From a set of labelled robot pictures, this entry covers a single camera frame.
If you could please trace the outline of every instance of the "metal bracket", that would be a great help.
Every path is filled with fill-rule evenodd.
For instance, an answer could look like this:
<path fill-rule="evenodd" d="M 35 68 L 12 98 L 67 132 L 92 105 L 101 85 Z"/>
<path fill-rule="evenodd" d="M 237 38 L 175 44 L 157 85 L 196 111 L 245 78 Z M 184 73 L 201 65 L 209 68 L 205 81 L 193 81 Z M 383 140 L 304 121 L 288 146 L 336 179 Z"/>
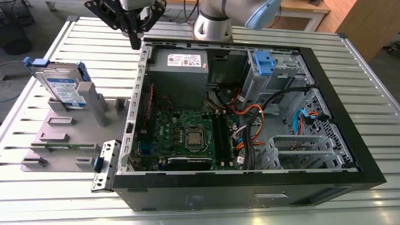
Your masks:
<path fill-rule="evenodd" d="M 103 145 L 101 153 L 95 161 L 95 178 L 91 191 L 113 192 L 112 183 L 119 162 L 120 141 L 112 140 Z"/>

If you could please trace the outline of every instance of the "motherboard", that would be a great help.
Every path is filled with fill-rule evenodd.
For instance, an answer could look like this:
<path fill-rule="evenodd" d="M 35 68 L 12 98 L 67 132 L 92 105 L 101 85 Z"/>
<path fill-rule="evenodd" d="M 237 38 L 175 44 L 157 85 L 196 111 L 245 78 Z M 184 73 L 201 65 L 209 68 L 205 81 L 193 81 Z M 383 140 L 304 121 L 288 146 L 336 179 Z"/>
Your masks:
<path fill-rule="evenodd" d="M 225 112 L 159 111 L 152 142 L 139 141 L 133 164 L 145 171 L 235 170 L 236 126 L 237 116 Z"/>

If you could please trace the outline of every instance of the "power supply label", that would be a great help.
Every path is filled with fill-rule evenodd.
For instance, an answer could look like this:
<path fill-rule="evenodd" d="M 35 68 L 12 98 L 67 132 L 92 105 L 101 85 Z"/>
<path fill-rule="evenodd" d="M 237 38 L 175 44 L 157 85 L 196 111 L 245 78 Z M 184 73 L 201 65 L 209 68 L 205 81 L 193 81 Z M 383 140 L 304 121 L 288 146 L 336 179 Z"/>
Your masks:
<path fill-rule="evenodd" d="M 201 67 L 200 55 L 169 54 L 168 63 L 169 67 Z"/>
<path fill-rule="evenodd" d="M 59 96 L 60 101 L 68 108 L 81 108 L 87 102 L 76 91 L 76 82 L 73 79 L 48 78 L 52 91 Z"/>

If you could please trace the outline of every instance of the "blue hard drive label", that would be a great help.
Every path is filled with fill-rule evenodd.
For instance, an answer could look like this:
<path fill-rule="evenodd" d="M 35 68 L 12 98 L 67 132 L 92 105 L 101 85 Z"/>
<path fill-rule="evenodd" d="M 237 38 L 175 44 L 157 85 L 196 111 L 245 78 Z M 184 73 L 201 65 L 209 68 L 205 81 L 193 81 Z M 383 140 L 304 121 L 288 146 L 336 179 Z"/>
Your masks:
<path fill-rule="evenodd" d="M 68 108 L 81 108 L 87 102 L 76 91 L 76 82 L 67 78 L 48 78 L 49 86 L 60 101 Z"/>

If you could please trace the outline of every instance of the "slotted metal table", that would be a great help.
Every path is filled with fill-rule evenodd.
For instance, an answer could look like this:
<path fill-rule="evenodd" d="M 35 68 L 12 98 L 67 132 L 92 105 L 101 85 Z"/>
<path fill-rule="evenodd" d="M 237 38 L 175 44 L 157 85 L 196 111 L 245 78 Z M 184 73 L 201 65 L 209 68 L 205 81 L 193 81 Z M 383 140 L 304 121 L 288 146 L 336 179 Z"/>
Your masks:
<path fill-rule="evenodd" d="M 159 22 L 148 37 L 192 39 L 191 26 Z M 400 107 L 349 41 L 336 34 L 233 28 L 233 42 L 313 49 L 388 183 L 315 207 L 133 212 L 116 193 L 91 193 L 92 173 L 23 172 L 20 161 L 49 111 L 32 78 L 0 127 L 0 222 L 95 224 L 397 224 Z M 81 60 L 105 98 L 131 96 L 140 52 L 97 18 L 71 19 L 44 58 Z"/>

